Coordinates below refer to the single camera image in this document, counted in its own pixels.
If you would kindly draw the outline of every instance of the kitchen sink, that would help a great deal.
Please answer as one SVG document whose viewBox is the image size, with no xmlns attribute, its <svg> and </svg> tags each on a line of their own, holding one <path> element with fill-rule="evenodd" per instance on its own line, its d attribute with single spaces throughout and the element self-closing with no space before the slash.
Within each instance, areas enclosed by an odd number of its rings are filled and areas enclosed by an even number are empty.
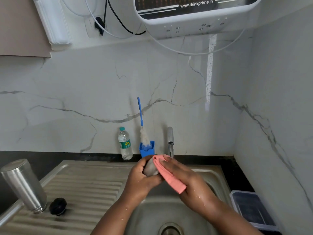
<svg viewBox="0 0 313 235">
<path fill-rule="evenodd" d="M 41 181 L 49 204 L 65 198 L 67 211 L 34 215 L 18 200 L 0 216 L 0 234 L 89 235 L 120 197 L 134 163 L 63 161 Z M 231 206 L 230 189 L 219 166 L 191 166 L 216 196 Z M 166 183 L 153 188 L 128 221 L 126 235 L 217 234 L 204 218 L 190 210 Z"/>
</svg>

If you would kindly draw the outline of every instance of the faucet spout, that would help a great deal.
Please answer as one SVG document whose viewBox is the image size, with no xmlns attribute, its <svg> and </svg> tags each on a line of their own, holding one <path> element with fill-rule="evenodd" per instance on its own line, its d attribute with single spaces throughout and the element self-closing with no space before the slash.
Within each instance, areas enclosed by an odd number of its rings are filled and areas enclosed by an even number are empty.
<svg viewBox="0 0 313 235">
<path fill-rule="evenodd" d="M 168 127 L 167 128 L 167 146 L 168 146 L 168 155 L 171 158 L 174 158 L 174 133 L 173 133 L 173 128 Z"/>
</svg>

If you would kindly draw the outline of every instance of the plastic water bottle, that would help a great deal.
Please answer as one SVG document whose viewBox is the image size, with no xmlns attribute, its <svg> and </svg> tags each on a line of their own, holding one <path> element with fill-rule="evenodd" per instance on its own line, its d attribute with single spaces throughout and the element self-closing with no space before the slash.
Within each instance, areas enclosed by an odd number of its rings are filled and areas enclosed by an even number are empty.
<svg viewBox="0 0 313 235">
<path fill-rule="evenodd" d="M 131 141 L 129 134 L 124 127 L 119 128 L 118 141 L 120 146 L 120 152 L 124 160 L 130 160 L 133 157 L 133 151 L 131 150 Z"/>
</svg>

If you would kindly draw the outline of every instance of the person's left hand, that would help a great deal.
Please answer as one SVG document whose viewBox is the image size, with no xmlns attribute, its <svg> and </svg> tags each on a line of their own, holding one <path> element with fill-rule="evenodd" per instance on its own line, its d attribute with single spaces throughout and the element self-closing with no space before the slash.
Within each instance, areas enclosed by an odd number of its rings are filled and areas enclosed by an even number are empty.
<svg viewBox="0 0 313 235">
<path fill-rule="evenodd" d="M 128 204 L 133 206 L 133 208 L 139 205 L 147 197 L 149 191 L 153 187 L 161 184 L 163 181 L 161 175 L 146 177 L 142 173 L 143 167 L 152 157 L 153 155 L 142 158 L 135 166 L 133 166 L 128 175 L 125 189 L 120 198 L 127 201 Z"/>
</svg>

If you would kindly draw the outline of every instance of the pink cloth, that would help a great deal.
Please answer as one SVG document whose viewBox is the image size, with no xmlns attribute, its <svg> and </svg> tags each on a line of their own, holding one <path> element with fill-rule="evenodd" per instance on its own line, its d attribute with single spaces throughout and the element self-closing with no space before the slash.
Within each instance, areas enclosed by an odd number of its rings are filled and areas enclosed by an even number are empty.
<svg viewBox="0 0 313 235">
<path fill-rule="evenodd" d="M 185 189 L 186 185 L 178 180 L 172 173 L 166 170 L 160 163 L 160 161 L 166 161 L 163 155 L 153 156 L 153 163 L 161 176 L 166 180 L 166 182 L 179 194 L 181 194 Z"/>
</svg>

